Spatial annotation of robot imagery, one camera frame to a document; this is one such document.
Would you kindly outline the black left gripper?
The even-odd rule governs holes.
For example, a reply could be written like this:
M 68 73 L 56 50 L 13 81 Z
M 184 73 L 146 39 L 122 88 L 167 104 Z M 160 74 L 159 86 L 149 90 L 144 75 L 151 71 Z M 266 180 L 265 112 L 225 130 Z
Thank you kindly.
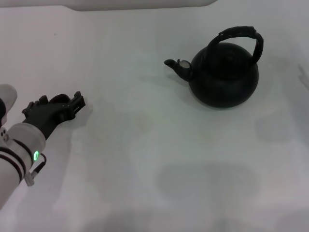
M 45 139 L 48 139 L 59 124 L 74 119 L 84 106 L 84 97 L 80 91 L 77 91 L 72 99 L 60 98 L 49 101 L 44 95 L 38 101 L 30 102 L 22 110 L 25 116 L 23 122 L 38 128 Z

